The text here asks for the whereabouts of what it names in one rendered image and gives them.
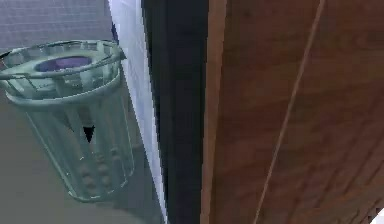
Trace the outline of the blue garbage can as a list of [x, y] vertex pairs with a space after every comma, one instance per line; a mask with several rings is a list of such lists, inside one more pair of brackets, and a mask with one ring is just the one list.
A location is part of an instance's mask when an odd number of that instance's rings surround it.
[[37, 64], [34, 69], [38, 72], [58, 71], [61, 69], [76, 68], [88, 65], [92, 62], [90, 57], [68, 56], [50, 59]]

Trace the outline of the green slatted garbage container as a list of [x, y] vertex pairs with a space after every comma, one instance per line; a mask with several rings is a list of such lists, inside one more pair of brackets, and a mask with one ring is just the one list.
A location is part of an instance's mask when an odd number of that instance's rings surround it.
[[[88, 65], [38, 72], [50, 59], [85, 56]], [[124, 108], [123, 50], [114, 41], [67, 40], [0, 55], [0, 88], [23, 111], [68, 192], [83, 203], [108, 201], [133, 174]]]

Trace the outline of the brown wooden cupboard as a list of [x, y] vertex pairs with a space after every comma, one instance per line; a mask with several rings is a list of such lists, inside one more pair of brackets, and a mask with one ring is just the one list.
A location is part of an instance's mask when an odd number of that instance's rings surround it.
[[166, 224], [372, 224], [384, 0], [143, 0]]

